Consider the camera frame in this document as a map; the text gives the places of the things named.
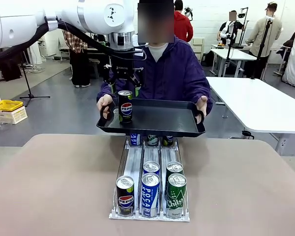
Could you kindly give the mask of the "person's left hand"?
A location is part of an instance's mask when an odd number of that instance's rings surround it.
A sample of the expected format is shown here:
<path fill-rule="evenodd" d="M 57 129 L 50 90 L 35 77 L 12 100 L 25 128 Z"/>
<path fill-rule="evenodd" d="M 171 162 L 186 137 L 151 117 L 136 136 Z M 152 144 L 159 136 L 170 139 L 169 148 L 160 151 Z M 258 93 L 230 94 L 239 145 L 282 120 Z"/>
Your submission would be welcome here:
<path fill-rule="evenodd" d="M 207 101 L 208 98 L 206 96 L 201 96 L 196 103 L 198 111 L 203 113 L 202 118 L 205 118 L 207 115 Z"/>

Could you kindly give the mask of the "person's right hand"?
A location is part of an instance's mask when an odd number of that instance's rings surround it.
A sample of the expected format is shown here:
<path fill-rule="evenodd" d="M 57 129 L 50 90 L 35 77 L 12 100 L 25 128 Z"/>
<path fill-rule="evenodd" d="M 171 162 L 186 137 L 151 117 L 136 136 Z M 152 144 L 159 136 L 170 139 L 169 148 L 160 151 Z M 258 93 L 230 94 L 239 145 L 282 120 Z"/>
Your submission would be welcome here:
<path fill-rule="evenodd" d="M 113 98 L 109 94 L 105 94 L 102 97 L 99 98 L 97 102 L 98 110 L 101 111 L 104 107 L 102 114 L 105 119 L 107 119 L 109 112 L 109 105 L 113 102 Z"/>

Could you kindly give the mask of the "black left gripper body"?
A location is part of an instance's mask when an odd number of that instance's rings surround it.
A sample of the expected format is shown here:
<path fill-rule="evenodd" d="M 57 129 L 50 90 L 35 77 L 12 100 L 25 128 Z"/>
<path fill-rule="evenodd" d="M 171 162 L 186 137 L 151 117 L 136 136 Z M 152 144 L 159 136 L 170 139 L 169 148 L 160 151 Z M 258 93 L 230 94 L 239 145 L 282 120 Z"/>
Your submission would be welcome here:
<path fill-rule="evenodd" d="M 134 51 L 117 52 L 111 55 L 112 78 L 131 80 L 134 76 Z"/>

